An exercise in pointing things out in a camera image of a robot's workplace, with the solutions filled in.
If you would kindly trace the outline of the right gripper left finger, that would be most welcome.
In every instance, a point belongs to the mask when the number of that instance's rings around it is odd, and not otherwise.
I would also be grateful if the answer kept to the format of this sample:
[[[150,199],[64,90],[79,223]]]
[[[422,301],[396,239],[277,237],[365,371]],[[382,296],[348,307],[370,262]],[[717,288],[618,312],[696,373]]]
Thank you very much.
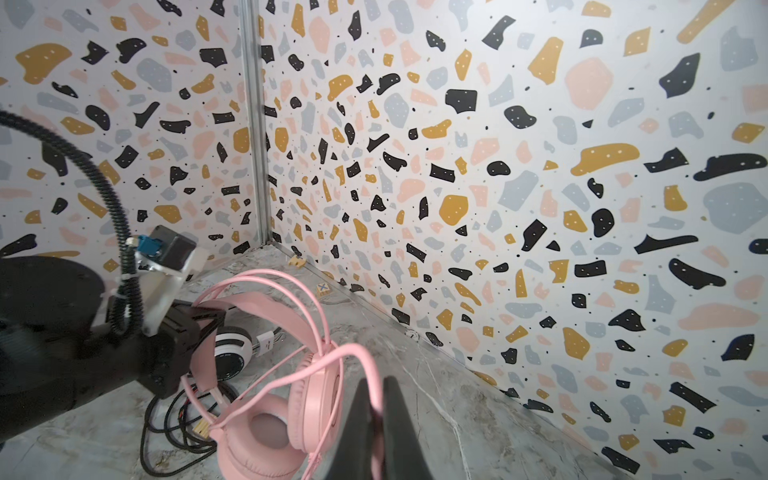
[[[358,383],[326,480],[372,480],[374,414],[366,380]]]

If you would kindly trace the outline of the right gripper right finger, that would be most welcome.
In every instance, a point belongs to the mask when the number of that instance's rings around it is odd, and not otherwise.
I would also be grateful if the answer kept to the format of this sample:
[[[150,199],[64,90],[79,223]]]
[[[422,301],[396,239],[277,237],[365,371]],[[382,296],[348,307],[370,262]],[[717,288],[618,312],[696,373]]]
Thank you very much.
[[[402,390],[394,376],[383,381],[383,478],[432,480]]]

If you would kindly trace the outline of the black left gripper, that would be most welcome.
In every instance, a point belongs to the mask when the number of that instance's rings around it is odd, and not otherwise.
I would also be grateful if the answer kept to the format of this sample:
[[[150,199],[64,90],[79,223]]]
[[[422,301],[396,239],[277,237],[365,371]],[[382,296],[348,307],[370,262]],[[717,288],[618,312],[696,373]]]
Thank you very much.
[[[216,329],[225,322],[227,309],[175,302],[152,337],[144,336],[138,382],[154,396],[165,399],[177,392],[180,378],[189,371],[193,352],[202,340],[203,329]]]

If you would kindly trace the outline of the pink headphones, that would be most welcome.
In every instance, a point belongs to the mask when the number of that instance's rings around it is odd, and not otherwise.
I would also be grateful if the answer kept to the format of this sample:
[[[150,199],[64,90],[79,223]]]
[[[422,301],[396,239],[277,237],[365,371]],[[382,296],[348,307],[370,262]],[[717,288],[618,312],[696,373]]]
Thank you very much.
[[[309,479],[337,436],[344,367],[317,296],[295,277],[253,269],[224,280],[196,301],[234,308],[267,320],[298,340],[294,373],[272,370],[255,380],[219,414],[204,414],[226,479]]]

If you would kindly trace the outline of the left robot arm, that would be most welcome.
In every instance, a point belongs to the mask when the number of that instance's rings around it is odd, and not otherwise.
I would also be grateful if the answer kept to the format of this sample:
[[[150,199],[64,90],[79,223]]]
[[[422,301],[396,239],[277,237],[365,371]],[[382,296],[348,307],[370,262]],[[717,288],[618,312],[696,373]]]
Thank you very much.
[[[225,314],[176,300],[157,335],[94,325],[105,286],[63,258],[1,261],[1,439],[7,441],[133,381],[166,398]]]

